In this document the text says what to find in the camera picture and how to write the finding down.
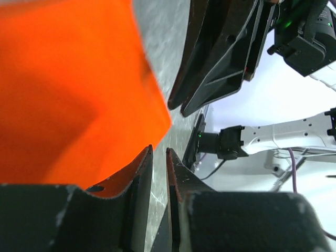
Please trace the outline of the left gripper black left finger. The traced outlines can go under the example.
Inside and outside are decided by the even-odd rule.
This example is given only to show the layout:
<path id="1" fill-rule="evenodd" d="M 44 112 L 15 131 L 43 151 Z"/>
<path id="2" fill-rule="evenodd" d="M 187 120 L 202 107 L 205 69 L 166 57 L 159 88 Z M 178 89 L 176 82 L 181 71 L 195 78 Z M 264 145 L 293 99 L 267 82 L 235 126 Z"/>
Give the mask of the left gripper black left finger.
<path id="1" fill-rule="evenodd" d="M 143 251 L 152 179 L 148 146 L 109 178 L 1 185 L 1 251 Z"/>

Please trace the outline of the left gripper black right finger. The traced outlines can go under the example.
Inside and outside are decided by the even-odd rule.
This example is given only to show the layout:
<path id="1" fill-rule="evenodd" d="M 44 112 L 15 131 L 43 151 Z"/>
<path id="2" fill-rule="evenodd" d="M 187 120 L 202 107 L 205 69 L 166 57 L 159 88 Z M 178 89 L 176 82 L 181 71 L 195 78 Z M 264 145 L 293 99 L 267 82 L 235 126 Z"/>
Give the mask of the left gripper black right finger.
<path id="1" fill-rule="evenodd" d="M 330 251 L 301 195 L 218 192 L 166 151 L 172 251 Z"/>

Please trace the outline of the orange t-shirt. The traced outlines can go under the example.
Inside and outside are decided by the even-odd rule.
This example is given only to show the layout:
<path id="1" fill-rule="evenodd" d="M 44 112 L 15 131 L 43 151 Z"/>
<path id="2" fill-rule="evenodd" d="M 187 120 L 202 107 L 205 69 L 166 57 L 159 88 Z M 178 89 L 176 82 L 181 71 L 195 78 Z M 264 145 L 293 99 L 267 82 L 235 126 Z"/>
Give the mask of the orange t-shirt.
<path id="1" fill-rule="evenodd" d="M 131 1 L 1 5 L 1 182 L 104 180 L 171 127 Z"/>

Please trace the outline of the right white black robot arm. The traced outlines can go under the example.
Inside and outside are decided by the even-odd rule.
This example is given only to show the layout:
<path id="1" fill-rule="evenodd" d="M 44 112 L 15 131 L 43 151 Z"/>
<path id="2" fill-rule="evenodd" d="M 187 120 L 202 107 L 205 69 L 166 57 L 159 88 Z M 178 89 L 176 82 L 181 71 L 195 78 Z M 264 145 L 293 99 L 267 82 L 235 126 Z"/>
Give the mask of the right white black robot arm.
<path id="1" fill-rule="evenodd" d="M 169 109 L 180 108 L 188 117 L 237 93 L 243 81 L 252 80 L 269 32 L 274 33 L 269 55 L 335 89 L 335 13 L 327 1 L 190 1 Z M 287 148 L 334 151 L 335 109 L 261 127 L 238 125 L 219 133 L 195 129 L 187 152 L 228 161 Z"/>

